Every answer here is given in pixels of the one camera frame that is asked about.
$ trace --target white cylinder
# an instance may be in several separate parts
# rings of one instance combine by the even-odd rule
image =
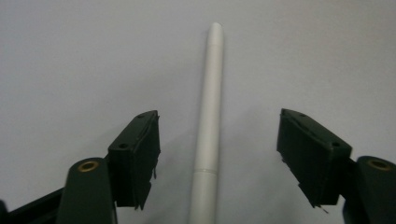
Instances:
[[[206,46],[205,77],[191,190],[190,224],[214,224],[219,163],[220,94],[224,35],[213,23]]]

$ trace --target white table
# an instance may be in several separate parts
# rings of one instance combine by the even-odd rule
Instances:
[[[144,211],[186,223],[213,21],[225,31],[218,223],[343,223],[312,209],[276,152],[282,107],[396,162],[396,2],[2,1],[0,198],[9,210],[64,185],[68,168],[158,109],[162,151]]]

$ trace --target white tube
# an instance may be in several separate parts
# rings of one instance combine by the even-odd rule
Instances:
[[[191,190],[190,224],[214,224],[219,163],[220,91],[224,37],[213,23],[207,37],[205,79]]]

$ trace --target brass ring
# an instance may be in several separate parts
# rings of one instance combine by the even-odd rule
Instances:
[[[392,169],[386,162],[379,161],[379,160],[369,160],[369,161],[367,161],[367,163],[371,167],[374,167],[375,169],[382,170],[382,171],[389,171]]]
[[[78,167],[78,170],[80,172],[89,172],[89,171],[96,169],[96,167],[98,167],[98,166],[99,166],[99,163],[97,161],[86,161]]]

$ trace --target screw hole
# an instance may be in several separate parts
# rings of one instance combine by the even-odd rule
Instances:
[[[91,170],[96,169],[96,167],[98,167],[98,165],[99,165],[99,163],[97,161],[86,161],[78,167],[78,170],[80,172],[89,172]]]
[[[383,161],[370,160],[368,163],[370,166],[378,170],[389,171],[391,169],[390,166]]]
[[[128,144],[122,143],[122,144],[119,144],[119,147],[120,148],[126,148],[126,147],[128,147]]]

